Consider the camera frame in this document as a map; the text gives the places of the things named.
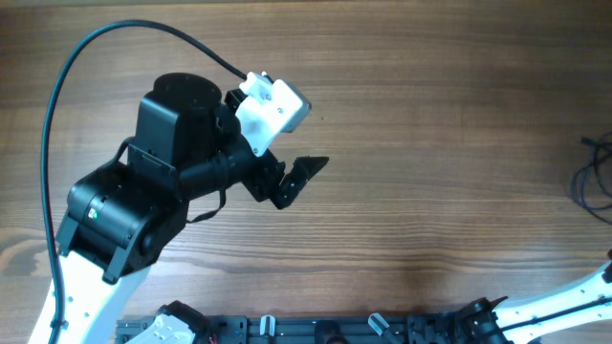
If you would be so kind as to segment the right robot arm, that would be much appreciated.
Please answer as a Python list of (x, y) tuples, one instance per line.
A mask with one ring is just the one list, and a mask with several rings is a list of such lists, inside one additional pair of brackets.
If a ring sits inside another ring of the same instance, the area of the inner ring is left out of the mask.
[(452, 317), (452, 343), (530, 343), (611, 318), (611, 263), (555, 290), (522, 299), (477, 299)]

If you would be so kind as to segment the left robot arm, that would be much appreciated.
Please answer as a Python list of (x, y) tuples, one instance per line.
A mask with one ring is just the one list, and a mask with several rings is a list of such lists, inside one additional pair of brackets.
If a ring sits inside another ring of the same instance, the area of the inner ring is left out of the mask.
[(61, 288), (50, 288), (31, 342), (100, 343), (164, 247), (187, 225), (190, 203), (242, 184), (258, 202), (289, 206), (326, 164), (271, 152), (312, 110), (295, 85), (250, 73), (222, 92), (187, 73), (159, 76), (141, 100), (135, 134), (77, 181), (55, 236)]

